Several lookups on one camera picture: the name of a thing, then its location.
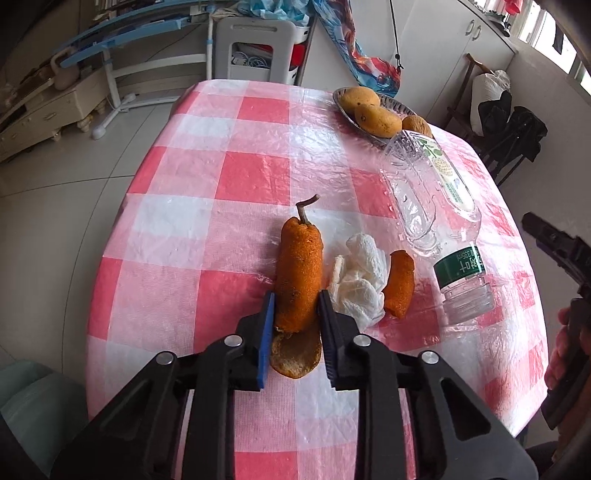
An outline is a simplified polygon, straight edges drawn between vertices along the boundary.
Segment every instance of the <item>plastic water bottle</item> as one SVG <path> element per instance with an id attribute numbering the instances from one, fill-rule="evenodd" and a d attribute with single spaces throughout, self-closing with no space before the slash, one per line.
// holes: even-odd
<path id="1" fill-rule="evenodd" d="M 435 140 L 410 131 L 384 150 L 392 165 L 382 175 L 391 186 L 408 243 L 433 263 L 449 324 L 495 307 L 476 246 L 480 210 Z"/>

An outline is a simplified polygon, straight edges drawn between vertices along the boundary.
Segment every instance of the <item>plastic label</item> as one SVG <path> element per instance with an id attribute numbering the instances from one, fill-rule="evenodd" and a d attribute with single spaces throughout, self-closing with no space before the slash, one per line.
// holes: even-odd
<path id="1" fill-rule="evenodd" d="M 474 204 L 472 195 L 470 195 L 466 185 L 464 185 L 456 169 L 452 167 L 452 164 L 437 142 L 423 135 L 417 135 L 415 140 L 421 146 L 425 156 L 437 172 L 441 180 L 441 186 L 443 186 L 443 190 L 446 192 L 451 203 L 456 208 L 465 212 L 470 213 L 473 211 L 476 205 Z"/>
<path id="2" fill-rule="evenodd" d="M 433 268 L 440 289 L 470 275 L 486 273 L 476 245 L 462 248 L 442 258 Z"/>

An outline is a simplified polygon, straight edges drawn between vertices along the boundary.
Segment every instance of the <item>tile floor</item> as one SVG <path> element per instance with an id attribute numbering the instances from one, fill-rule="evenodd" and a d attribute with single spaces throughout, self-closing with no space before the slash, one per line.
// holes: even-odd
<path id="1" fill-rule="evenodd" d="M 31 359 L 84 383 L 96 270 L 170 108 L 120 113 L 96 141 L 71 125 L 0 164 L 0 367 Z"/>

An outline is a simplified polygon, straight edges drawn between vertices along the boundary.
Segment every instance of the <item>table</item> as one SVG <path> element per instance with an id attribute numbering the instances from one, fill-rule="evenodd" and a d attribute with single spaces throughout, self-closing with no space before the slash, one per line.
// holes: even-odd
<path id="1" fill-rule="evenodd" d="M 482 212 L 478 247 L 496 308 L 440 328 L 440 293 L 431 267 L 418 262 L 406 318 L 386 317 L 368 333 L 399 352 L 439 352 L 517 434 L 545 397 L 547 345 L 534 274 L 474 151 L 433 130 Z M 383 166 L 380 150 L 326 92 L 199 83 L 146 155 L 100 264 L 88 327 L 90 414 L 156 352 L 202 351 L 260 309 L 296 201 L 320 195 L 307 212 L 322 233 L 327 273 L 358 232 L 387 253 L 404 248 Z M 236 395 L 237 478 L 352 478 L 357 399 L 330 388 L 322 363 L 298 381 L 270 370 L 263 392 Z"/>

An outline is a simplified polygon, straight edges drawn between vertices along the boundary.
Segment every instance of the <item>white tissue paper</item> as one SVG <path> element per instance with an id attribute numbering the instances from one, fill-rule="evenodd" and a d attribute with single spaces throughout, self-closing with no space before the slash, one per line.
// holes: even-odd
<path id="1" fill-rule="evenodd" d="M 350 255 L 335 258 L 328 291 L 335 311 L 352 316 L 363 331 L 384 317 L 388 262 L 371 235 L 357 233 L 346 245 Z"/>

